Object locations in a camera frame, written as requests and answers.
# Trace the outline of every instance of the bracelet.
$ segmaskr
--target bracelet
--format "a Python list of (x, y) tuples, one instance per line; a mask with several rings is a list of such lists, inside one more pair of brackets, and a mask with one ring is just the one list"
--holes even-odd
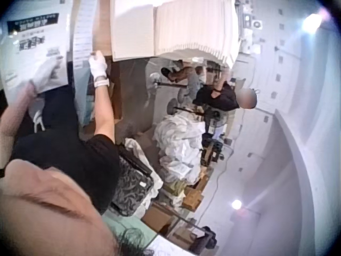
[(107, 87), (109, 87), (109, 79), (106, 80), (100, 80), (94, 83), (95, 88), (99, 87), (99, 86), (104, 86), (106, 85)]

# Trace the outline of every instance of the bag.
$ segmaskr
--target bag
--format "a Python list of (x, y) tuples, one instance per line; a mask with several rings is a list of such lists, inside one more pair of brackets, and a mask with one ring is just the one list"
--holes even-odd
[(111, 202), (122, 216), (132, 216), (154, 186), (152, 171), (123, 145), (118, 146), (121, 176)]

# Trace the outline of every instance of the black shirt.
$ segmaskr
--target black shirt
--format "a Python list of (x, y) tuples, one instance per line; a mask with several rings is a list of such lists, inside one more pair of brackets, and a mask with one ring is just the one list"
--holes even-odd
[(115, 144), (105, 135), (87, 142), (68, 130), (47, 130), (20, 138), (10, 160), (22, 159), (42, 169), (55, 167), (70, 176), (103, 214), (118, 182), (120, 167)]
[(239, 108), (236, 93), (232, 90), (229, 84), (224, 84), (221, 95), (215, 99), (211, 97), (212, 92), (212, 87), (207, 85), (202, 87), (198, 91), (196, 99), (193, 100), (193, 104), (198, 106), (207, 104), (212, 108), (217, 108), (222, 111), (232, 111)]

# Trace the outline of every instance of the white glove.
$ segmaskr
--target white glove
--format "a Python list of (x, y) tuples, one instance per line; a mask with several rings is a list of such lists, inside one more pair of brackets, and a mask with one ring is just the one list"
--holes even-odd
[(44, 87), (51, 79), (57, 79), (57, 69), (60, 68), (63, 56), (52, 57), (46, 60), (36, 71), (31, 80), (37, 93), (44, 91)]
[(96, 53), (92, 53), (89, 58), (90, 63), (90, 70), (91, 74), (94, 77), (94, 80), (99, 76), (107, 77), (107, 73), (105, 72), (107, 70), (107, 64), (105, 62), (105, 58), (101, 51), (96, 51)]

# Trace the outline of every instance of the eyebrow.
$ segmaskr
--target eyebrow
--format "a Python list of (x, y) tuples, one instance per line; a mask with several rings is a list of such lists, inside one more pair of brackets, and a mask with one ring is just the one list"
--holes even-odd
[(20, 196), (17, 196), (17, 198), (22, 199), (22, 200), (29, 202), (29, 203), (39, 205), (45, 209), (48, 209), (50, 211), (53, 211), (53, 212), (56, 212), (59, 214), (63, 214), (65, 216), (73, 218), (73, 219), (85, 220), (84, 215), (77, 212), (77, 211), (73, 211), (73, 210), (67, 209), (65, 207), (61, 207), (61, 206), (58, 206), (55, 204), (45, 202), (45, 201), (41, 200), (40, 198), (33, 196), (33, 195), (27, 195), (27, 194), (26, 195), (20, 195)]

